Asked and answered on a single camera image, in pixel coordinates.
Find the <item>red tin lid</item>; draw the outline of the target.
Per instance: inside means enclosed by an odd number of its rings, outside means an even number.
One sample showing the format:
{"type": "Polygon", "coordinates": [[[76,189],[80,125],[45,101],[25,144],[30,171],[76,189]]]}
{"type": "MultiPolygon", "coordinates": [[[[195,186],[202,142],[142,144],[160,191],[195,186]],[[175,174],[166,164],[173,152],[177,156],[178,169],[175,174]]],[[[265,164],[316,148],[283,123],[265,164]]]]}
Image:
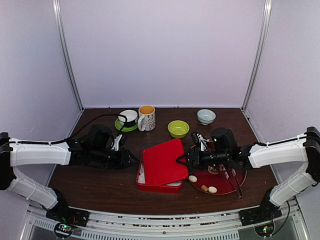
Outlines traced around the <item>red tin lid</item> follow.
{"type": "Polygon", "coordinates": [[[188,169],[176,162],[184,153],[183,143],[177,138],[145,149],[141,155],[145,183],[166,185],[185,180],[189,175],[188,169]]]}

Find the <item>red tin box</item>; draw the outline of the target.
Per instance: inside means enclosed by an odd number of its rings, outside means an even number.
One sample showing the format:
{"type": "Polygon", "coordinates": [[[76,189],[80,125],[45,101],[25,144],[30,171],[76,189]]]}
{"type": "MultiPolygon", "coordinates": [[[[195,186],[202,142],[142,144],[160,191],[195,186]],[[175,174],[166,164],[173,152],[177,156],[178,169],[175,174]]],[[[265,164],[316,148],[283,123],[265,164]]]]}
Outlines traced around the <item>red tin box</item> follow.
{"type": "Polygon", "coordinates": [[[137,184],[137,187],[139,190],[144,191],[144,192],[165,193],[165,194],[177,194],[181,191],[183,183],[180,186],[166,186],[166,184],[165,185],[154,185],[154,184],[138,183],[138,174],[139,174],[141,163],[143,163],[143,160],[140,161],[139,169],[138,169],[137,177],[136,177],[136,184],[137,184]]]}

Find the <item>pink tongs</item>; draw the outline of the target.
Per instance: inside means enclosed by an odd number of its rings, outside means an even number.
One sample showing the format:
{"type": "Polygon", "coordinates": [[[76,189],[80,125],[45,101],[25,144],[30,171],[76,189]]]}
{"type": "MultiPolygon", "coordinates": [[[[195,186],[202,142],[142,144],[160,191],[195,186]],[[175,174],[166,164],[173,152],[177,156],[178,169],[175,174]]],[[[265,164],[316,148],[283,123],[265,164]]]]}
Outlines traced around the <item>pink tongs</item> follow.
{"type": "Polygon", "coordinates": [[[225,178],[230,182],[238,198],[241,199],[243,197],[243,192],[237,178],[236,171],[232,168],[225,167],[223,164],[219,166],[219,169],[224,174],[225,178]]]}

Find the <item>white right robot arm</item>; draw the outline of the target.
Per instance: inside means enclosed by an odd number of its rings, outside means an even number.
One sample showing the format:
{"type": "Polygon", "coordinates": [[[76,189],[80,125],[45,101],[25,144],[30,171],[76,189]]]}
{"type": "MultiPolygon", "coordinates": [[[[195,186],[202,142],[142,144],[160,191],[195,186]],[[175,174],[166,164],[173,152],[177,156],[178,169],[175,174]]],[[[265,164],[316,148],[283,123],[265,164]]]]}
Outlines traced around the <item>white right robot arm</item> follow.
{"type": "Polygon", "coordinates": [[[189,168],[205,170],[226,165],[236,171],[249,171],[264,166],[301,162],[300,168],[282,183],[265,193],[256,210],[259,220],[268,220],[287,200],[320,181],[320,132],[310,126],[306,132],[278,142],[255,142],[238,146],[233,132],[228,128],[214,129],[210,137],[212,150],[202,150],[204,138],[193,133],[199,146],[191,148],[176,159],[189,168]]]}

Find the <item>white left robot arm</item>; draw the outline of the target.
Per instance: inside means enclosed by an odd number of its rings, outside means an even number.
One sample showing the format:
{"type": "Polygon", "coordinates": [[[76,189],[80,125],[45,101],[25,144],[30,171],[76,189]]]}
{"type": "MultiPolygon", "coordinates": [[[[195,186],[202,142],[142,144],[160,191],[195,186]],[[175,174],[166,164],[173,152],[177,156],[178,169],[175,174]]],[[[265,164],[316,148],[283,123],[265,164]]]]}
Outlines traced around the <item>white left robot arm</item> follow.
{"type": "Polygon", "coordinates": [[[0,189],[15,192],[37,202],[61,222],[72,218],[72,211],[62,194],[46,187],[18,170],[22,165],[55,164],[60,166],[97,166],[121,170],[134,166],[138,159],[124,147],[126,137],[113,135],[104,125],[92,125],[80,139],[54,142],[27,141],[0,134],[0,189]]]}

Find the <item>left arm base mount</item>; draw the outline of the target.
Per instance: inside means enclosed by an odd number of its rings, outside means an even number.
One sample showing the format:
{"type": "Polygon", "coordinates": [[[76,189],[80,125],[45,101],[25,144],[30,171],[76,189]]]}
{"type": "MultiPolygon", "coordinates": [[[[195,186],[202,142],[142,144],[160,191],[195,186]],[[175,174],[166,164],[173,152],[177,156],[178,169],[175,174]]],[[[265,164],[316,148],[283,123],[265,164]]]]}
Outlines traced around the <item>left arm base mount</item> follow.
{"type": "Polygon", "coordinates": [[[90,213],[85,210],[68,208],[66,213],[57,213],[46,209],[46,217],[57,221],[53,233],[60,239],[69,238],[79,227],[86,227],[90,213]]]}

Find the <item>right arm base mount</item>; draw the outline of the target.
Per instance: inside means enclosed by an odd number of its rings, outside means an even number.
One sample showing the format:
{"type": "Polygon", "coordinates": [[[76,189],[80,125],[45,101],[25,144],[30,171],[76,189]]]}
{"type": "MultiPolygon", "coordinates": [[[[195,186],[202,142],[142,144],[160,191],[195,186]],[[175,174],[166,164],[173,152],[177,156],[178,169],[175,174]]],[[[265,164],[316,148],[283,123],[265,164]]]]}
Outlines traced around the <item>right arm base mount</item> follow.
{"type": "Polygon", "coordinates": [[[270,237],[276,228],[274,219],[282,216],[279,209],[272,211],[260,207],[244,209],[239,211],[238,214],[242,226],[253,225],[255,233],[260,237],[270,237]]]}

